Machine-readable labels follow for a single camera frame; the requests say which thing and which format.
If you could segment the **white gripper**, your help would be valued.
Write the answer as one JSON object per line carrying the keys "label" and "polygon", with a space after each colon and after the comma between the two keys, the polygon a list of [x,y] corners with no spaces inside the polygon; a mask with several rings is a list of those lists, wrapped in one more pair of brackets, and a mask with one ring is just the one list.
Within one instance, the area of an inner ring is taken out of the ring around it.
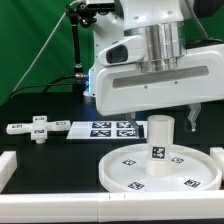
{"label": "white gripper", "polygon": [[189,49],[168,71],[144,73],[136,64],[104,68],[95,97],[104,116],[128,113],[137,138],[144,137],[144,127],[131,112],[180,105],[188,105],[186,128],[195,132],[200,103],[224,99],[224,44]]}

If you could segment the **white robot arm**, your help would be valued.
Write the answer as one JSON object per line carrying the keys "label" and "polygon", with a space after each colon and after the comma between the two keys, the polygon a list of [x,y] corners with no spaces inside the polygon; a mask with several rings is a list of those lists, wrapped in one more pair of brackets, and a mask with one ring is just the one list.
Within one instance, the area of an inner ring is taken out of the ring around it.
{"label": "white robot arm", "polygon": [[224,99],[224,43],[185,44],[195,0],[85,0],[94,24],[91,92],[104,116],[187,105],[191,128],[203,102]]}

